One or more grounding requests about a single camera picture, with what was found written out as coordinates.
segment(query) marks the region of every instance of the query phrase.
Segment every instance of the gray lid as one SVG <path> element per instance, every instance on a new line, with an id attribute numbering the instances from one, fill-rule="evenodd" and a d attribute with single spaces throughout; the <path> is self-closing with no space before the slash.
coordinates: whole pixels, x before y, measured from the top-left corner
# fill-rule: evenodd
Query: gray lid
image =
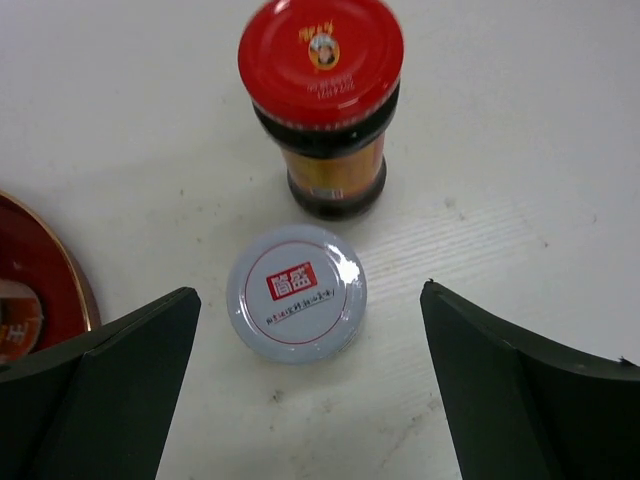
<path id="1" fill-rule="evenodd" d="M 310 363 L 346 347 L 366 303 L 367 282 L 353 249 L 313 225 L 259 237 L 227 283 L 227 309 L 240 338 L 282 363 Z"/>

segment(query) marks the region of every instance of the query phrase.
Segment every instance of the red jar lid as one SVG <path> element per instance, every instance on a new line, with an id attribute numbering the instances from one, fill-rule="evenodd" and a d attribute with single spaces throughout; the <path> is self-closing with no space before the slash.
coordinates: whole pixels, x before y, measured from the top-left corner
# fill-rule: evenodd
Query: red jar lid
<path id="1" fill-rule="evenodd" d="M 402 31 L 379 0 L 272 0 L 249 21 L 238 66 L 254 104 L 290 128 L 333 130 L 393 93 Z"/>

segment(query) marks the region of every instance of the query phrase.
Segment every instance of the gold rim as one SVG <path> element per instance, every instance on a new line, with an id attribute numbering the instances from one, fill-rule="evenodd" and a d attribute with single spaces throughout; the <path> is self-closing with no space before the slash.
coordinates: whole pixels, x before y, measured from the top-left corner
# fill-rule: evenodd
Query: gold rim
<path id="1" fill-rule="evenodd" d="M 11 203 L 16 205 L 18 208 L 22 209 L 27 215 L 29 215 L 36 223 L 45 231 L 45 233 L 51 238 L 53 243 L 56 245 L 62 256 L 64 257 L 65 262 L 67 263 L 67 267 L 71 272 L 71 277 L 73 279 L 73 283 L 76 287 L 76 292 L 78 293 L 78 298 L 80 300 L 80 309 L 82 310 L 82 319 L 84 321 L 85 331 L 90 332 L 95 328 L 100 326 L 99 318 L 94 318 L 89 312 L 89 305 L 87 304 L 87 298 L 93 298 L 93 293 L 90 291 L 90 287 L 88 285 L 89 281 L 86 280 L 87 288 L 85 288 L 82 284 L 82 280 L 80 279 L 80 274 L 78 273 L 78 269 L 76 269 L 76 264 L 74 258 L 67 251 L 67 249 L 62 244 L 62 241 L 58 238 L 58 236 L 51 230 L 51 228 L 45 223 L 42 218 L 38 214 L 36 214 L 33 210 L 31 210 L 28 206 L 22 203 L 20 200 L 15 198 L 12 195 L 9 195 L 4 190 L 0 190 L 0 197 L 9 200 Z"/>

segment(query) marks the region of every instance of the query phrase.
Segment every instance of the table surface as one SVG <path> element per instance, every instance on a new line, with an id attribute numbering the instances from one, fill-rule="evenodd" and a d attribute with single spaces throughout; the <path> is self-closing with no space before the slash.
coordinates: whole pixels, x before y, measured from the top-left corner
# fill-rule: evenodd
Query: table surface
<path id="1" fill-rule="evenodd" d="M 225 306 L 256 235 L 319 223 L 237 72 L 258 5 L 0 0 L 0 188 L 59 232 L 106 319 L 182 285 L 203 301 L 158 479 L 460 478 L 428 277 L 640 361 L 640 3 L 392 2 L 406 58 L 388 183 L 367 216 L 324 224 L 362 259 L 365 326 L 302 368 L 257 358 Z"/>

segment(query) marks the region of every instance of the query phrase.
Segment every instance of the brown bowl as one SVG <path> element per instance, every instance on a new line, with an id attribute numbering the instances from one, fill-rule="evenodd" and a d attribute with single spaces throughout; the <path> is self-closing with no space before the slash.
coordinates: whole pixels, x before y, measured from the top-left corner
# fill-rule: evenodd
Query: brown bowl
<path id="1" fill-rule="evenodd" d="M 0 278 L 38 295 L 44 323 L 34 351 L 100 326 L 98 307 L 78 262 L 46 223 L 0 190 Z"/>

